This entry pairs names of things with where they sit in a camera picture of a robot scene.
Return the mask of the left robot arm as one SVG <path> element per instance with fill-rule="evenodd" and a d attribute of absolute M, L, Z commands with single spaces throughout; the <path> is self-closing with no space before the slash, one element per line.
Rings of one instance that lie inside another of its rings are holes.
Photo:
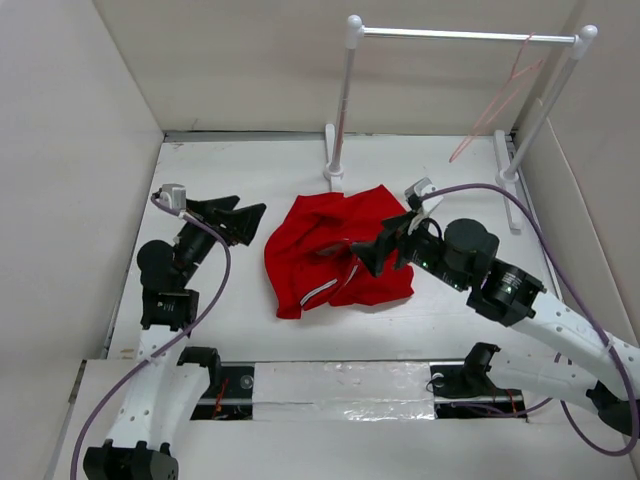
<path fill-rule="evenodd" d="M 231 247 L 249 245 L 266 212 L 242 207 L 236 195 L 191 200 L 180 184 L 150 196 L 159 210 L 182 221 L 173 242 L 152 240 L 138 251 L 142 286 L 140 336 L 134 367 L 99 401 L 72 453 L 72 478 L 176 479 L 176 442 L 198 401 L 224 388 L 219 353 L 189 345 L 192 331 L 215 306 L 199 306 L 188 283 L 215 245 L 224 254 L 223 284 L 231 273 Z"/>

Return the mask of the red trousers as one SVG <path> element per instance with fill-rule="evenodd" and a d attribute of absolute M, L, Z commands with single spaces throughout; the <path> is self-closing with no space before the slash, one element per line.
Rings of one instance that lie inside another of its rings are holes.
<path fill-rule="evenodd" d="M 375 306 L 412 296 L 411 267 L 395 270 L 389 259 L 376 278 L 350 250 L 354 243 L 375 240 L 384 220 L 404 212 L 383 185 L 352 196 L 297 197 L 264 250 L 276 316 L 297 320 L 325 303 Z"/>

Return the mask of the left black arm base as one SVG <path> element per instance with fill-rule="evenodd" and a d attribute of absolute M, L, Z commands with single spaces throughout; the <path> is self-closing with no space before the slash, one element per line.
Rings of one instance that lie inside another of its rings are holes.
<path fill-rule="evenodd" d="M 216 384 L 198 401 L 192 420 L 242 421 L 253 418 L 253 364 L 223 365 Z"/>

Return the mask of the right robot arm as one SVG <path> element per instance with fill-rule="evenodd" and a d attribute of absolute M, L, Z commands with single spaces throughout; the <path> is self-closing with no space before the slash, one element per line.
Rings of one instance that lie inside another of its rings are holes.
<path fill-rule="evenodd" d="M 538 364 L 495 344 L 479 342 L 455 375 L 438 381 L 435 391 L 447 399 L 516 389 L 562 400 L 595 414 L 629 437 L 639 434 L 639 350 L 595 326 L 567 307 L 526 271 L 497 259 L 498 238 L 479 222 L 462 218 L 445 229 L 416 228 L 412 214 L 383 221 L 372 242 L 352 252 L 375 277 L 388 258 L 411 263 L 468 295 L 479 316 L 542 342 L 566 357 L 564 364 Z"/>

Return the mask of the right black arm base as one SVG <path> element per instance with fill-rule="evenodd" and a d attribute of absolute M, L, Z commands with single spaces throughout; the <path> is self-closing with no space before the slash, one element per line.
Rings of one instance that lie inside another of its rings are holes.
<path fill-rule="evenodd" d="M 476 343 L 461 363 L 436 363 L 426 390 L 434 395 L 437 419 L 526 419 L 520 390 L 497 388 L 488 378 L 489 361 L 499 348 Z"/>

